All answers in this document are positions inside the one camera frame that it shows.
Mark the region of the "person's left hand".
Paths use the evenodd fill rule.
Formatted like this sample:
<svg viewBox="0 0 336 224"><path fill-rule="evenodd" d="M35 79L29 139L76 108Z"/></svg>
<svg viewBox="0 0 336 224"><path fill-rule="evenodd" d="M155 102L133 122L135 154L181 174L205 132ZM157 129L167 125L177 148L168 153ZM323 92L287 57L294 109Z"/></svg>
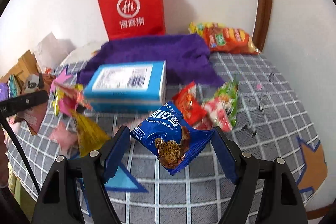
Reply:
<svg viewBox="0 0 336 224"><path fill-rule="evenodd" d="M5 188L8 186L9 168L8 158L6 155L7 147L5 144L5 134L3 129L0 130L0 187Z"/></svg>

